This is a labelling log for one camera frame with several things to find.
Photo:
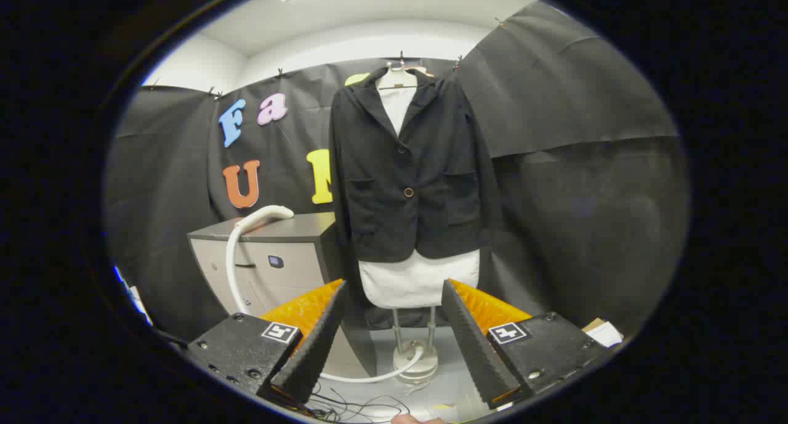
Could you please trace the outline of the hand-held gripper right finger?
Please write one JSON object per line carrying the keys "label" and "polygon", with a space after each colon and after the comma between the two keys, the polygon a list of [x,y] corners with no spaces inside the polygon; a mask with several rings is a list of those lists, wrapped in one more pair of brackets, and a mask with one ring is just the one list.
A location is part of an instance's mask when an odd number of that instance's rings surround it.
{"label": "hand-held gripper right finger", "polygon": [[560,314],[533,316],[456,280],[445,280],[441,307],[492,409],[543,395],[607,357],[605,346]]}

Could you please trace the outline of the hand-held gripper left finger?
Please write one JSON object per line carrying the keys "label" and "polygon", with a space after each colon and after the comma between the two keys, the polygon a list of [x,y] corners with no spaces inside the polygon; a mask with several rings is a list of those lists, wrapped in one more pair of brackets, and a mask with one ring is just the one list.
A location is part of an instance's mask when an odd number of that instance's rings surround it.
{"label": "hand-held gripper left finger", "polygon": [[228,316],[189,343],[187,357],[239,390],[301,406],[326,365],[346,306],[347,282],[335,280],[262,316]]}

